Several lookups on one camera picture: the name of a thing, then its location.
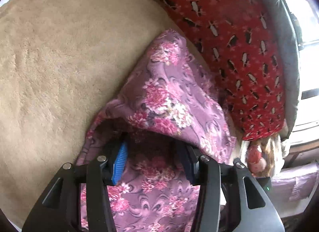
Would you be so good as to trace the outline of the purple floral fleece garment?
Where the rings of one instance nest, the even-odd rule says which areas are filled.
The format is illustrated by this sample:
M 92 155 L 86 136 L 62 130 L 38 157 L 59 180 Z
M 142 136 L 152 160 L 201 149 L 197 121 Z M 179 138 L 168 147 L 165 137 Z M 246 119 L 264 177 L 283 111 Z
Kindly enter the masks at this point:
M 89 163 L 111 137 L 128 132 L 124 173 L 107 188 L 117 231 L 189 231 L 200 189 L 185 177 L 174 140 L 228 163 L 235 138 L 227 121 L 211 75 L 185 38 L 169 29 L 151 42 L 119 94 L 96 115 L 77 164 Z

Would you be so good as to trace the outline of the doll with red dress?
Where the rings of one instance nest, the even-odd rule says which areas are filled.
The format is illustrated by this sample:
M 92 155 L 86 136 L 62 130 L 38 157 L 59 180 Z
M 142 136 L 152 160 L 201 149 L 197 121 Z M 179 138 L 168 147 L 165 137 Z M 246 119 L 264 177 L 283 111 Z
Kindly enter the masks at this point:
M 242 141 L 239 158 L 255 177 L 278 175 L 290 152 L 291 145 L 281 141 L 279 133 L 255 141 Z

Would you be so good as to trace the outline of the beige fleece blanket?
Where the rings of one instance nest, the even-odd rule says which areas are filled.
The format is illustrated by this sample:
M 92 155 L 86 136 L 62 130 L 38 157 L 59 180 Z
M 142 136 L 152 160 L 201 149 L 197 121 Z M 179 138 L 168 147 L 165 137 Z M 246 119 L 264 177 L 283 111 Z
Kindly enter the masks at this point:
M 22 227 L 77 159 L 97 112 L 176 25 L 157 0 L 10 0 L 1 7 L 1 210 Z

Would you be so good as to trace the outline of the red patterned fabric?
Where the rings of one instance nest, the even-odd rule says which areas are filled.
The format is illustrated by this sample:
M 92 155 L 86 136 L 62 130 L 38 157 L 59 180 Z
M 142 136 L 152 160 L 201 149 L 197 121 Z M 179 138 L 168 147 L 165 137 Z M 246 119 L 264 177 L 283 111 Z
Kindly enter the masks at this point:
M 279 132 L 285 120 L 282 60 L 260 0 L 160 0 L 196 46 L 245 140 Z

